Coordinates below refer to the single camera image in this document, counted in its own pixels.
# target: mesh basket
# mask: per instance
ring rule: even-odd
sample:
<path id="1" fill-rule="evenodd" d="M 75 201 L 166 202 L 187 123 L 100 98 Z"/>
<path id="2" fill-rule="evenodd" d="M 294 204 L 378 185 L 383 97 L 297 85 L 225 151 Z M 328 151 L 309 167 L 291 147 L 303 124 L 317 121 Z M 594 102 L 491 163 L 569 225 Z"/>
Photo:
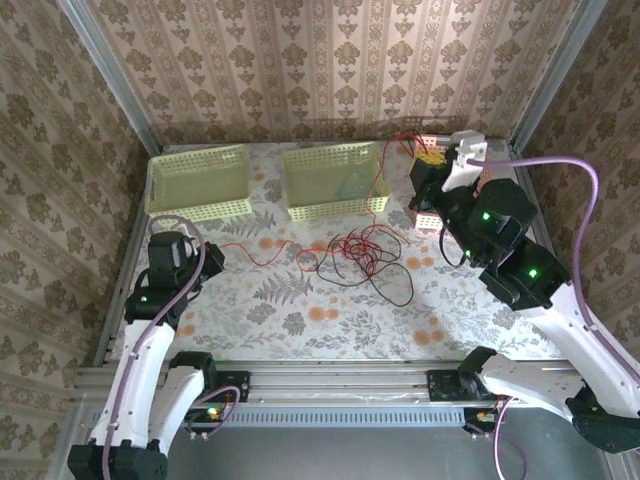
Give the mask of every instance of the mesh basket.
<path id="1" fill-rule="evenodd" d="M 294 222 L 371 211 L 379 213 L 390 190 L 382 175 L 367 199 L 380 169 L 377 143 L 304 148 L 283 153 L 287 209 Z"/>
<path id="2" fill-rule="evenodd" d="M 251 213 L 248 158 L 246 145 L 152 158 L 145 212 L 150 217 L 172 213 L 192 222 Z"/>

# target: red wire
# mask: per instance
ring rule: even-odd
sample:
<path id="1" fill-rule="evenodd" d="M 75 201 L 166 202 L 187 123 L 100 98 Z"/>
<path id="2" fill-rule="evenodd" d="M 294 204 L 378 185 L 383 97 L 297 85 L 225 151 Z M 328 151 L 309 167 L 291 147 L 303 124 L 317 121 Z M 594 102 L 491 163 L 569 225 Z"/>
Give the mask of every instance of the red wire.
<path id="1" fill-rule="evenodd" d="M 300 244 L 298 244 L 296 242 L 293 242 L 291 240 L 286 240 L 280 246 L 280 249 L 276 252 L 274 257 L 271 260 L 269 260 L 268 262 L 266 262 L 266 263 L 260 263 L 260 262 L 256 261 L 253 258 L 253 256 L 251 256 L 249 251 L 241 243 L 237 243 L 237 242 L 225 243 L 224 245 L 221 245 L 220 248 L 226 248 L 226 247 L 232 247 L 232 246 L 233 247 L 240 247 L 242 249 L 242 251 L 244 251 L 244 253 L 247 254 L 247 256 L 249 257 L 251 262 L 253 262 L 258 267 L 266 267 L 267 265 L 272 264 L 278 258 L 278 256 L 282 253 L 282 250 L 284 249 L 284 247 L 288 243 L 290 243 L 290 244 L 295 245 L 296 247 L 300 248 L 300 251 L 298 251 L 298 253 L 296 254 L 296 263 L 298 265 L 298 268 L 300 268 L 301 271 L 306 272 L 306 273 L 315 272 L 318 269 L 318 266 L 320 265 L 320 261 L 318 260 L 318 257 L 316 256 L 315 252 L 321 252 L 321 253 L 324 253 L 325 255 L 326 254 L 341 253 L 344 258 L 357 262 L 360 265 L 360 267 L 364 270 L 364 272 L 367 275 L 367 277 L 371 278 L 373 275 L 376 274 L 377 266 L 378 266 L 379 262 L 381 261 L 382 254 L 383 254 L 383 250 L 380 247 L 380 245 L 378 245 L 377 243 L 369 240 L 369 237 L 373 234 L 373 232 L 375 231 L 376 228 L 387 229 L 390 232 L 392 232 L 396 237 L 399 237 L 402 240 L 404 240 L 408 245 L 411 244 L 411 242 L 409 242 L 409 240 L 407 240 L 404 236 L 402 236 L 401 234 L 396 232 L 390 226 L 384 225 L 384 224 L 381 224 L 381 223 L 376 223 L 377 215 L 376 215 L 375 212 L 373 212 L 371 210 L 371 208 L 369 208 L 369 199 L 371 198 L 371 195 L 373 194 L 376 182 L 378 181 L 378 179 L 380 178 L 380 175 L 382 175 L 382 172 L 384 170 L 384 163 L 385 163 L 385 160 L 386 160 L 387 148 L 389 147 L 389 145 L 391 143 L 393 143 L 395 141 L 400 141 L 401 144 L 402 144 L 402 140 L 404 140 L 406 138 L 409 138 L 410 140 L 414 140 L 415 142 L 420 143 L 422 148 L 427 150 L 427 147 L 424 144 L 424 142 L 422 141 L 422 138 L 419 135 L 414 135 L 412 133 L 401 133 L 401 134 L 396 135 L 395 137 L 393 137 L 393 138 L 391 138 L 390 140 L 387 141 L 387 143 L 384 146 L 384 149 L 382 150 L 382 158 L 380 160 L 380 168 L 378 169 L 378 173 L 375 176 L 375 178 L 373 180 L 373 183 L 371 184 L 371 188 L 369 190 L 369 193 L 367 195 L 367 199 L 365 201 L 365 207 L 366 207 L 367 211 L 373 216 L 373 221 L 372 221 L 371 225 L 369 225 L 368 227 L 363 228 L 362 231 L 359 234 L 356 234 L 355 230 L 354 230 L 354 231 L 350 232 L 345 237 L 341 237 L 341 238 L 333 240 L 331 242 L 331 245 L 330 245 L 331 249 L 315 248 L 315 247 L 302 248 L 302 246 Z M 404 144 L 402 144 L 402 146 L 405 148 L 407 153 L 409 153 L 409 150 L 404 146 Z M 314 260 L 315 260 L 315 266 L 313 268 L 305 268 L 300 264 L 300 255 L 303 255 L 303 254 L 313 255 Z"/>

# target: patterned wallpaper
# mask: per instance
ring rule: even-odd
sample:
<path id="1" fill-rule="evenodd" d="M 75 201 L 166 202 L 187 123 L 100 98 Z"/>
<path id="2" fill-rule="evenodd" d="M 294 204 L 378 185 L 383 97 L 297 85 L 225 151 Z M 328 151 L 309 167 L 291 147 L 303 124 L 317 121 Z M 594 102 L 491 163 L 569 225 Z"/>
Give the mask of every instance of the patterned wallpaper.
<path id="1" fill-rule="evenodd" d="M 640 2 L 610 0 L 540 126 L 527 156 L 567 154 L 600 175 L 583 276 L 594 312 L 640 358 Z M 590 195 L 586 173 L 539 168 L 532 178 L 559 255 Z"/>
<path id="2" fill-rule="evenodd" d="M 100 333 L 145 161 L 55 1 L 0 1 L 0 58 L 0 478 L 35 479 Z"/>
<path id="3" fill-rule="evenodd" d="M 577 0 L 90 0 L 163 144 L 508 136 Z"/>

